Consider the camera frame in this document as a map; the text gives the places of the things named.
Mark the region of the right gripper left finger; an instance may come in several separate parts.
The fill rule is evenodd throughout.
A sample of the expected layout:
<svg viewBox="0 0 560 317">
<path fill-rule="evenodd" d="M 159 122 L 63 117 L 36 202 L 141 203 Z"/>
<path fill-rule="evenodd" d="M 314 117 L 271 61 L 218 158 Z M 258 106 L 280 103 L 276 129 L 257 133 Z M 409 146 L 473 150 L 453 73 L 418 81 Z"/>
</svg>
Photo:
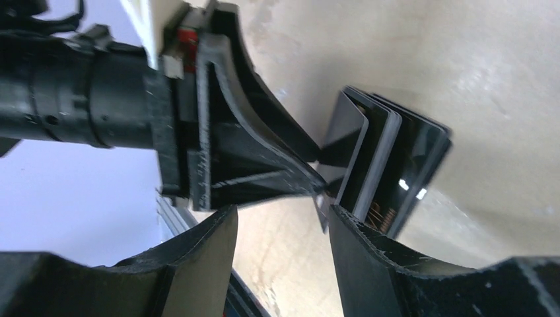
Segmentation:
<svg viewBox="0 0 560 317">
<path fill-rule="evenodd" d="M 1 315 L 221 316 L 237 233 L 238 210 L 228 206 L 110 267 L 2 252 Z"/>
</svg>

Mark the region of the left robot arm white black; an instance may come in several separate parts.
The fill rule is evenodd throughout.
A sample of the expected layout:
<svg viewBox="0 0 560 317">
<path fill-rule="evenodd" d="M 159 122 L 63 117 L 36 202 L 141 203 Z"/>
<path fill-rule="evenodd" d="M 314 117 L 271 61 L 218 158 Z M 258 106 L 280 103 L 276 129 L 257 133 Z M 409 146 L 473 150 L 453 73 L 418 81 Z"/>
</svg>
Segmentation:
<svg viewBox="0 0 560 317">
<path fill-rule="evenodd" d="M 316 195 L 319 147 L 256 73 L 239 8 L 123 1 L 141 46 L 85 2 L 56 20 L 46 1 L 1 2 L 1 154 L 23 139 L 157 153 L 169 198 L 202 211 Z"/>
</svg>

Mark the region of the black credit card stack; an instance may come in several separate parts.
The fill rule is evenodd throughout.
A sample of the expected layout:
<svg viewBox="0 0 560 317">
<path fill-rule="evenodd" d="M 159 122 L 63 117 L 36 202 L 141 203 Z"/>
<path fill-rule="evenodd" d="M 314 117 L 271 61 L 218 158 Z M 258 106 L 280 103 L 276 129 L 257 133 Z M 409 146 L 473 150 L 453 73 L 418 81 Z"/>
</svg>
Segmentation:
<svg viewBox="0 0 560 317">
<path fill-rule="evenodd" d="M 344 87 L 317 170 L 326 181 L 315 206 L 323 231 L 331 205 L 395 238 L 452 148 L 452 130 L 387 98 Z"/>
</svg>

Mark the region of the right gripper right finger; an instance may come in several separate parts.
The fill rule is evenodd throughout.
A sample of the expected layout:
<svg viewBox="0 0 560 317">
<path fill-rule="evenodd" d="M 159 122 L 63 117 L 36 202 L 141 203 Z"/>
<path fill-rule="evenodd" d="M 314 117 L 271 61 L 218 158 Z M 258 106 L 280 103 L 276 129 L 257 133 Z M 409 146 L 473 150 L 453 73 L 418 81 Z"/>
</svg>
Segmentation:
<svg viewBox="0 0 560 317">
<path fill-rule="evenodd" d="M 346 316 L 558 316 L 559 258 L 513 257 L 474 269 L 417 252 L 330 207 Z"/>
</svg>

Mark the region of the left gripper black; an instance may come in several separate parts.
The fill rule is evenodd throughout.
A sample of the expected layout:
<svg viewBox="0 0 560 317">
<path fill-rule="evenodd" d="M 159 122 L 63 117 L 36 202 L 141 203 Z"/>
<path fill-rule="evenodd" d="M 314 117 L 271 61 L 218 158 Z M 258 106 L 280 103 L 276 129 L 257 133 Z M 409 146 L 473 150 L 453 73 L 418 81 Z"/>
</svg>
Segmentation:
<svg viewBox="0 0 560 317">
<path fill-rule="evenodd" d="M 215 34 L 200 43 L 205 9 L 185 1 L 148 1 L 146 8 L 155 48 L 156 73 L 147 86 L 161 194 L 191 194 L 195 210 L 214 210 L 320 193 L 326 182 L 307 163 L 320 148 L 254 69 L 238 6 L 220 2 L 211 20 Z M 191 184 L 190 152 L 198 141 Z"/>
</svg>

